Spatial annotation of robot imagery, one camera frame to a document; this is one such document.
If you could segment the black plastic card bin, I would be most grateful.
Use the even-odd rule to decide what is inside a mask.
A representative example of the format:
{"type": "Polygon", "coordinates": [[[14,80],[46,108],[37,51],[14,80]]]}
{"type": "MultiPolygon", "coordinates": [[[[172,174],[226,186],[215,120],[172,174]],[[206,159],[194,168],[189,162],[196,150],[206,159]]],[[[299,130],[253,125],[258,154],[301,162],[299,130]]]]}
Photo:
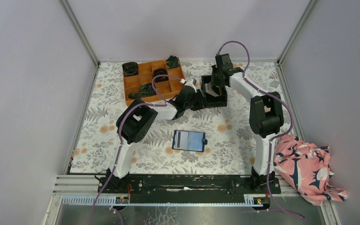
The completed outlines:
{"type": "Polygon", "coordinates": [[[204,108],[227,106],[227,91],[225,87],[217,87],[211,84],[209,75],[201,76],[201,93],[204,108]]]}

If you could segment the blue leather card holder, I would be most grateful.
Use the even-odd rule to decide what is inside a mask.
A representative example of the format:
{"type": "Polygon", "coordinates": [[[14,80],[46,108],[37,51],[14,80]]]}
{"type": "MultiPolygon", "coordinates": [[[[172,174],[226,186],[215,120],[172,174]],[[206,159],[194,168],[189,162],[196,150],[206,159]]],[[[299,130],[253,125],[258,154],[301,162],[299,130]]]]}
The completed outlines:
{"type": "MultiPolygon", "coordinates": [[[[174,131],[173,139],[172,139],[172,149],[174,150],[175,150],[174,147],[175,132],[176,130],[174,131]]],[[[205,146],[208,144],[208,140],[205,138],[205,133],[194,132],[194,131],[187,131],[187,132],[188,132],[187,147],[185,149],[176,149],[176,150],[204,152],[205,146]]]]}

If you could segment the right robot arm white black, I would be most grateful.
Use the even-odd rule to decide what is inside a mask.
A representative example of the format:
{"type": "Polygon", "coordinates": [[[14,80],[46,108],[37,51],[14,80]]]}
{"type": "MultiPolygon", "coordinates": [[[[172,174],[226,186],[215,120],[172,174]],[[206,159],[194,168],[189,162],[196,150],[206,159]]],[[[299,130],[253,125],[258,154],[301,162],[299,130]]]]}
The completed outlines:
{"type": "Polygon", "coordinates": [[[239,92],[249,101],[249,126],[255,134],[255,163],[250,176],[250,187],[262,193],[275,177],[272,148],[273,138],[284,124],[281,97],[277,92],[268,92],[245,76],[245,70],[234,67],[229,54],[216,54],[212,67],[211,83],[227,86],[239,92]]]}

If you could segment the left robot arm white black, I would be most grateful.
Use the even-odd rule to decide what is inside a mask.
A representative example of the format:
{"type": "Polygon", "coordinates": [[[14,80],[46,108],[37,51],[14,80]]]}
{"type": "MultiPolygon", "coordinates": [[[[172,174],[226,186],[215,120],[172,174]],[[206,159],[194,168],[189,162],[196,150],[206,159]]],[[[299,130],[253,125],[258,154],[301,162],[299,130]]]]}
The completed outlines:
{"type": "Polygon", "coordinates": [[[120,193],[125,190],[129,174],[132,148],[140,142],[155,121],[171,121],[182,117],[187,110],[203,108],[202,93],[192,85],[184,85],[178,95],[165,104],[134,100],[117,120],[120,146],[111,173],[103,185],[105,189],[120,193]]]}

